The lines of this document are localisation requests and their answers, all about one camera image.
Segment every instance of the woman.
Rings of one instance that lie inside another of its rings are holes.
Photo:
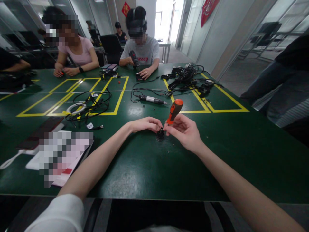
[[[120,22],[115,22],[115,27],[117,29],[117,33],[115,35],[117,35],[119,41],[124,41],[124,40],[128,40],[127,36],[126,36],[126,33],[124,33],[122,30],[121,30],[121,25],[120,25]]]
[[[99,60],[91,41],[78,35],[73,20],[68,19],[60,9],[50,6],[44,12],[44,20],[49,28],[56,29],[62,42],[58,46],[58,59],[55,63],[54,75],[62,77],[62,70],[69,76],[75,76],[99,67]],[[64,67],[68,54],[78,66]]]
[[[126,17],[126,27],[130,39],[125,45],[119,65],[134,65],[129,55],[130,51],[133,50],[140,65],[151,65],[139,72],[140,76],[146,80],[158,68],[160,62],[159,43],[146,33],[146,10],[141,6],[130,9]]]

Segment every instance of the red banner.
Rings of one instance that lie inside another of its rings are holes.
[[[201,19],[201,26],[203,27],[205,22],[207,21],[208,17],[211,15],[213,10],[216,8],[220,0],[206,0],[203,5],[202,10],[202,19]]]
[[[128,15],[128,12],[131,8],[129,7],[128,3],[125,2],[125,4],[122,7],[122,13],[125,15],[125,17]]]

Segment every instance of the small red object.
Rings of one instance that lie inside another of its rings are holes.
[[[65,169],[65,171],[64,171],[63,173],[65,173],[65,174],[70,174],[71,171],[72,171],[72,169]]]

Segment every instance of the orange screwdriver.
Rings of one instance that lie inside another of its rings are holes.
[[[174,119],[179,114],[182,107],[183,107],[183,101],[181,99],[176,99],[173,105],[171,106],[170,116],[166,121],[169,125],[172,125],[174,123]]]

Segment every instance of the screwdriver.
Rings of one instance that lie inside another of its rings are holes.
[[[159,104],[159,105],[167,104],[167,102],[162,101],[159,98],[149,97],[149,96],[145,96],[145,95],[139,95],[138,98],[140,100],[147,101],[147,102],[153,102],[153,103],[156,103],[156,104]]]
[[[174,119],[179,114],[182,107],[183,107],[183,101],[181,99],[176,99],[173,105],[171,106],[170,116],[166,121],[169,125],[172,125],[174,123]]]

